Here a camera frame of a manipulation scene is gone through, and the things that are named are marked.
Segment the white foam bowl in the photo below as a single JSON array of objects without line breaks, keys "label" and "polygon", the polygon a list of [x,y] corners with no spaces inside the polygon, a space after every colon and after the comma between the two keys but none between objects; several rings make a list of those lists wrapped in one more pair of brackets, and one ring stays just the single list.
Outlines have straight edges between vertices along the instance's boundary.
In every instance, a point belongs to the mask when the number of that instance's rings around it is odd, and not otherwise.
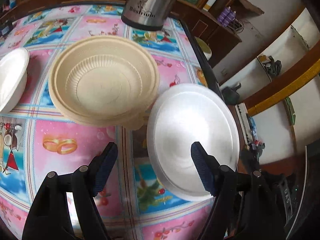
[{"label": "white foam bowl", "polygon": [[27,83],[30,54],[17,48],[1,59],[1,114],[9,113],[20,101]]}]

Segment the small black clock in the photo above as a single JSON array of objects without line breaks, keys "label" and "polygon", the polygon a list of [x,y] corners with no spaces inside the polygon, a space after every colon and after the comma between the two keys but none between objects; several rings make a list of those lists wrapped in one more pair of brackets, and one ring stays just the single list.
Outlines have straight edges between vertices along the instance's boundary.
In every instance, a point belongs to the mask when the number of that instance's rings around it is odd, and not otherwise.
[{"label": "small black clock", "polygon": [[7,38],[10,32],[13,30],[14,26],[11,20],[7,20],[0,25],[1,37]]}]

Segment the white foam plate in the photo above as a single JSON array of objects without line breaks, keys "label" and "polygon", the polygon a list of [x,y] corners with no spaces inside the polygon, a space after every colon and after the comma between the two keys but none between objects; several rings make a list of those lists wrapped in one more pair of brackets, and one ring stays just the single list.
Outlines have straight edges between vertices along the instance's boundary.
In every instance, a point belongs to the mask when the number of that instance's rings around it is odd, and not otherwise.
[{"label": "white foam plate", "polygon": [[156,100],[147,125],[147,148],[152,168],[172,194],[187,201],[211,195],[203,187],[191,158],[191,145],[200,142],[220,165],[236,170],[239,133],[231,111],[212,90],[183,83]]}]

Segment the purple bottles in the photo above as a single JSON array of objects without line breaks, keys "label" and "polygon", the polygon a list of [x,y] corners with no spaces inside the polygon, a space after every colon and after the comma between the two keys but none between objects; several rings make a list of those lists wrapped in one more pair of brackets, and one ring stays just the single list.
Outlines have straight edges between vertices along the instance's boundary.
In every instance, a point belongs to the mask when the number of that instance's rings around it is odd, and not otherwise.
[{"label": "purple bottles", "polygon": [[218,16],[217,21],[221,23],[224,27],[229,25],[233,20],[235,20],[236,11],[232,11],[231,7],[225,7],[221,14]]}]

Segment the stainless steel thermos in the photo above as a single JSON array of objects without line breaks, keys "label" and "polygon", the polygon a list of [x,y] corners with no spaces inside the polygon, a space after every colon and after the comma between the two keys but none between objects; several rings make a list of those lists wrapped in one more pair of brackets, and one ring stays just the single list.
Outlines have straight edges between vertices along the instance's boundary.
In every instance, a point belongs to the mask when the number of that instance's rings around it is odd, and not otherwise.
[{"label": "stainless steel thermos", "polygon": [[176,0],[127,0],[121,20],[136,29],[159,31]]}]

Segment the beige plastic bowl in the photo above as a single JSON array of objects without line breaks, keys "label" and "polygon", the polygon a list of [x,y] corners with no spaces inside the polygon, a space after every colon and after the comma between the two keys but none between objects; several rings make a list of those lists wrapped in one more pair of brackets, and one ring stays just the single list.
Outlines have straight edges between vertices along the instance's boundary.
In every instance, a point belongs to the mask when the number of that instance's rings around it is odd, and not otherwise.
[{"label": "beige plastic bowl", "polygon": [[160,83],[157,63],[142,46],[118,36],[94,36],[68,46],[50,68],[54,106],[88,126],[137,130]]}]

